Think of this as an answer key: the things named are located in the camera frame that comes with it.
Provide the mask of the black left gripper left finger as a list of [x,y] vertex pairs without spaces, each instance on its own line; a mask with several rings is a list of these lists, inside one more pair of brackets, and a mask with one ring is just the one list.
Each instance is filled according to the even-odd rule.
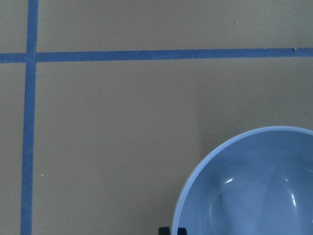
[[169,227],[159,227],[158,235],[170,235],[170,228]]

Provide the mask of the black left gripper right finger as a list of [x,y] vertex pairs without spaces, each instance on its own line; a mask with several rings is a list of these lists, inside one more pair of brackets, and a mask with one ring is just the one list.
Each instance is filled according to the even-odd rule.
[[187,235],[187,230],[185,228],[178,228],[177,235]]

